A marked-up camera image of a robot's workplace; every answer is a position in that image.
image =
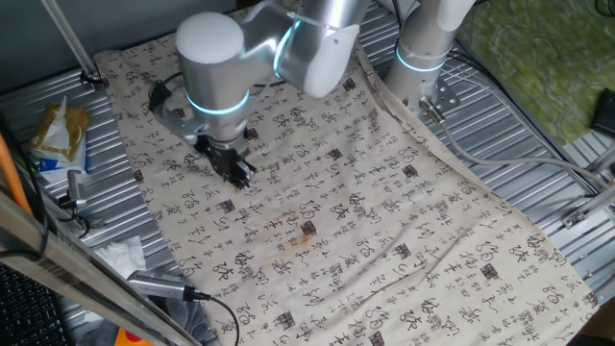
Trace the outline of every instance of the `black keyboard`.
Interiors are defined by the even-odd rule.
[[[0,345],[69,345],[58,300],[52,292],[2,263]]]

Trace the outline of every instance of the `metal bracket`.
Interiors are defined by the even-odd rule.
[[[609,208],[609,211],[612,211],[613,208],[615,208],[612,205],[613,203],[615,203],[615,186],[606,189],[584,205],[569,213],[561,222],[566,228],[570,229],[579,222],[587,220],[589,216],[595,212],[605,208]]]
[[[433,102],[437,110],[439,110],[441,113],[445,113],[447,111],[452,111],[459,106],[459,104],[461,103],[459,98],[449,87],[449,85],[444,82],[444,78],[442,78],[442,76],[438,77],[438,81],[435,85],[435,94],[437,95],[437,97],[431,98],[431,101]]]
[[[586,219],[587,217],[585,217],[585,214],[582,210],[575,210],[572,214],[566,216],[562,220],[562,222],[564,223],[564,225],[566,225],[566,228],[571,228],[577,225],[577,223],[585,221]]]

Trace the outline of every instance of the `beige cloth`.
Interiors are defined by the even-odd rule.
[[[242,191],[147,111],[174,52],[171,35],[98,63],[169,249],[236,311],[242,343],[565,345],[595,310],[545,234],[381,88],[360,47],[322,100],[290,85],[253,97],[258,174]],[[228,313],[206,310],[233,345]]]

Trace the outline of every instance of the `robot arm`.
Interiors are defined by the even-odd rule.
[[[423,3],[404,25],[394,73],[385,80],[411,109],[421,97],[437,93],[439,69],[474,0]],[[249,186],[256,172],[245,160],[249,88],[275,73],[309,96],[327,95],[343,76],[368,5],[369,0],[305,0],[295,13],[263,1],[242,24],[220,13],[193,15],[178,28],[176,46],[194,117],[182,121],[167,110],[163,101],[170,91],[160,84],[150,109],[206,155],[225,181]]]
[[[249,88],[273,73],[308,95],[327,95],[342,77],[369,0],[312,0],[300,13],[261,2],[242,24],[203,12],[180,25],[180,67],[194,117],[184,122],[164,108],[165,86],[152,92],[158,120],[205,154],[213,169],[237,188],[256,169],[245,160],[251,113]]]

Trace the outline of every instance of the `white cable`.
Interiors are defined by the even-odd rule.
[[[473,161],[479,164],[488,164],[488,165],[521,164],[521,163],[530,163],[530,162],[548,163],[548,164],[553,164],[556,166],[572,169],[575,172],[579,173],[580,175],[583,175],[585,178],[591,179],[594,182],[598,183],[598,185],[600,185],[603,189],[609,188],[608,184],[605,183],[600,177],[596,176],[594,173],[588,171],[585,168],[581,168],[577,165],[569,163],[567,161],[562,161],[558,159],[550,159],[550,158],[519,158],[519,159],[511,159],[511,160],[479,159],[475,156],[468,154],[465,150],[461,148],[461,146],[459,146],[459,144],[456,142],[455,138],[453,137],[453,134],[451,134],[451,130],[449,130],[449,127],[446,124],[446,122],[441,123],[440,127],[442,128],[444,135],[446,135],[446,137],[449,139],[449,141],[451,142],[453,147],[457,150],[457,152],[463,158],[469,161]]]

